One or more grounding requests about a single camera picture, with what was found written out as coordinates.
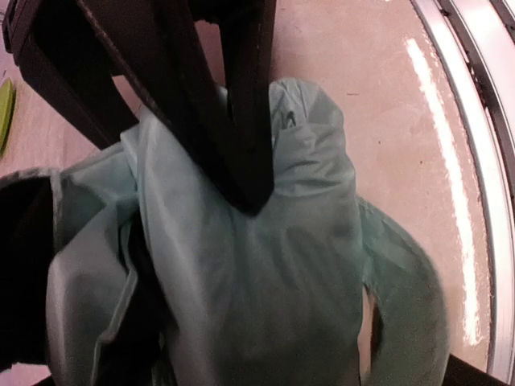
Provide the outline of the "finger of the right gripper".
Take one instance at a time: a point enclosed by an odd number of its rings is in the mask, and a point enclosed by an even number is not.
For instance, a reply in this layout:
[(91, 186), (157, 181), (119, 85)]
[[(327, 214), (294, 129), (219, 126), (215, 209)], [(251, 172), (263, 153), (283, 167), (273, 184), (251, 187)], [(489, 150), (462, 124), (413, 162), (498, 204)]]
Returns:
[(269, 74), (273, 1), (81, 1), (146, 107), (238, 210), (274, 188)]
[(23, 80), (96, 147), (138, 123), (113, 76), (119, 71), (74, 1), (10, 1), (5, 49)]

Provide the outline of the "mint green folding umbrella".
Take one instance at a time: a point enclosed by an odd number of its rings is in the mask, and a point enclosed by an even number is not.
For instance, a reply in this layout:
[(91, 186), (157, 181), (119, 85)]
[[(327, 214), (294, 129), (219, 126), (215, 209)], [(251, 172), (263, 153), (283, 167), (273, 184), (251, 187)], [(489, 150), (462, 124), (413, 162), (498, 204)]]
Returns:
[(274, 190), (229, 204), (145, 111), (51, 175), (58, 385), (439, 385), (449, 357), (424, 250), (356, 193), (344, 118), (313, 83), (269, 88)]

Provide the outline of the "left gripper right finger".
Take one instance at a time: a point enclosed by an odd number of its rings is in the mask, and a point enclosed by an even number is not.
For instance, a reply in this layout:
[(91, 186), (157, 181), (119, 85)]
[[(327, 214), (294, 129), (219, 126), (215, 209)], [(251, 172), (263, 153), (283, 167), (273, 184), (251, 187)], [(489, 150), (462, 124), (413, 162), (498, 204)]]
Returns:
[(442, 386), (508, 386), (454, 355), (449, 355)]

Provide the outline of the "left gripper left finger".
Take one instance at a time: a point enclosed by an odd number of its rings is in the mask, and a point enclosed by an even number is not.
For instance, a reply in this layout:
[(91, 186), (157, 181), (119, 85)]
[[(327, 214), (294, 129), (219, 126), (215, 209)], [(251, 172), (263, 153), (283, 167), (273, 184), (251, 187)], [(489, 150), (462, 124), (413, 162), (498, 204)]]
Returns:
[(47, 273), (54, 253), (49, 175), (1, 178), (1, 370), (46, 363)]

